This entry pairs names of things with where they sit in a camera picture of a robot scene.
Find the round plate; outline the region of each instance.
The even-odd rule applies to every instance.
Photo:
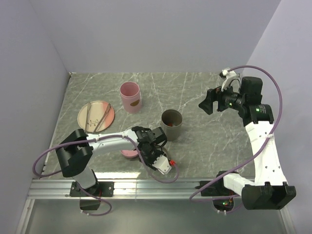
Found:
[[[91,101],[87,129],[84,129],[86,124],[87,108],[88,108],[88,104],[85,104],[81,108],[77,116],[77,122],[80,128],[84,129],[86,132],[92,133],[96,128],[98,122],[103,117],[103,114],[105,113],[107,106],[108,102],[105,101]],[[111,107],[104,121],[97,128],[97,132],[101,132],[104,129],[108,128],[113,123],[114,117],[115,111],[113,107]]]
[[[136,150],[121,150],[120,152],[122,153],[122,155],[124,155],[127,158],[138,156],[138,153]]]

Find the wooden plate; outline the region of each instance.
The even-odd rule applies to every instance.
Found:
[[[84,129],[86,132],[92,133],[96,128],[98,122],[103,117],[103,114],[108,106],[108,102],[105,101],[92,101],[91,108],[89,111],[89,118],[88,118],[88,125],[87,129],[85,130],[86,124],[86,117],[87,117],[87,108],[88,104],[85,104],[78,113],[77,122],[80,128]],[[105,120],[100,124],[97,128],[97,133],[105,130],[108,128],[114,121],[115,118],[115,111],[113,107],[111,107],[110,111],[108,112]]]

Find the white cable holder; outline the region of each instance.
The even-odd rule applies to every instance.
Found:
[[[228,89],[232,83],[233,80],[237,79],[237,73],[235,71],[229,72],[230,68],[226,68],[222,70],[223,76],[225,76],[225,81],[222,84],[221,91],[224,91],[225,89]]]

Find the pink plate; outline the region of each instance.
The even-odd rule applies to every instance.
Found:
[[[124,155],[127,158],[133,158],[138,156],[138,153],[136,150],[121,150],[120,151],[122,153],[122,155]]]

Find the label on cup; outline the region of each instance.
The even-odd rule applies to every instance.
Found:
[[[136,100],[136,101],[132,102],[130,104],[130,106],[137,106],[139,104],[139,102],[140,102],[140,100]]]

